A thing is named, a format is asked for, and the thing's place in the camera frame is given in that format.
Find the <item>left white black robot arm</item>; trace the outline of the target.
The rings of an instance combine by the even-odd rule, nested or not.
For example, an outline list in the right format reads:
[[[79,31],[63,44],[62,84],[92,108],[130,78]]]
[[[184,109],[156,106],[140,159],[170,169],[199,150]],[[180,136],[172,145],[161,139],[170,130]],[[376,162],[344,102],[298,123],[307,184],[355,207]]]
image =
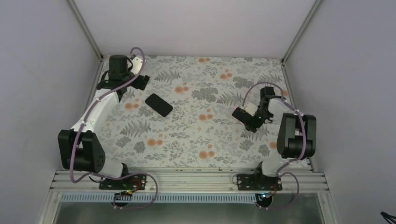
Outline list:
[[[82,117],[68,130],[58,134],[62,166],[73,183],[86,176],[110,179],[118,189],[130,183],[126,164],[109,159],[98,138],[112,109],[119,104],[128,87],[144,90],[148,76],[141,75],[145,57],[112,55],[95,88],[93,99]]]

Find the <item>black phone case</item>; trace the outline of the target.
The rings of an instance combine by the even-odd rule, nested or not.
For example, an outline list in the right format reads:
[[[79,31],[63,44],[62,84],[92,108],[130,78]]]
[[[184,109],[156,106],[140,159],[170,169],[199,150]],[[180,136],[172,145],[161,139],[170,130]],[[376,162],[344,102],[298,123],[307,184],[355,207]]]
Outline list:
[[[173,110],[173,106],[153,93],[146,98],[145,103],[162,117],[166,117]]]

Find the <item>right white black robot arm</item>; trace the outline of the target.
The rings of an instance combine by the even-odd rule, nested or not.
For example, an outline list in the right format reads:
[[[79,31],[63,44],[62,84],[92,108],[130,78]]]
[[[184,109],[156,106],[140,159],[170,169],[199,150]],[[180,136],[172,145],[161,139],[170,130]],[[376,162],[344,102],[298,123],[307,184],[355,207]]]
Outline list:
[[[276,95],[273,87],[260,90],[260,102],[255,105],[243,102],[232,116],[241,122],[247,131],[257,132],[264,124],[280,120],[276,141],[277,154],[268,161],[262,161],[251,178],[259,190],[271,183],[278,183],[280,171],[295,161],[312,157],[316,151],[316,117],[301,113],[286,102],[283,95]]]

